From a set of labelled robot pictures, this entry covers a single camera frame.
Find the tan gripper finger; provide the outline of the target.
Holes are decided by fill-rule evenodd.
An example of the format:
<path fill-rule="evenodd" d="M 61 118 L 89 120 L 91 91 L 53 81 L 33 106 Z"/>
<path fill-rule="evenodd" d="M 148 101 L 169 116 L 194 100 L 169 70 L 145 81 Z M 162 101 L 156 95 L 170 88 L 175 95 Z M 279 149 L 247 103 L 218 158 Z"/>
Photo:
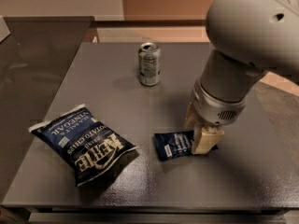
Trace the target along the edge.
<path fill-rule="evenodd" d="M 216 146 L 224 136 L 224 130 L 221 126 L 202 126 L 194 127 L 192 154 L 207 154 Z"/>
<path fill-rule="evenodd" d="M 188 105 L 186 119 L 185 119 L 185 128 L 186 129 L 196 129 L 199 126 L 199 122 L 196 116 L 196 112 L 192 107 L 192 104 Z"/>

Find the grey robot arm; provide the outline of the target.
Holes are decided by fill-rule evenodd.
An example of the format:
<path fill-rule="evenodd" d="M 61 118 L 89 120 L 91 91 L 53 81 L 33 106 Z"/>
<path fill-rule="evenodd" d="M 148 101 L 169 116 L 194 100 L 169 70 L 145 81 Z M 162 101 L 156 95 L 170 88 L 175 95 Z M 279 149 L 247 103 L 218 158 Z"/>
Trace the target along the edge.
<path fill-rule="evenodd" d="M 192 88 L 185 126 L 206 154 L 235 122 L 251 88 L 272 72 L 299 82 L 299 0 L 215 0 L 206 14 L 213 50 Z"/>

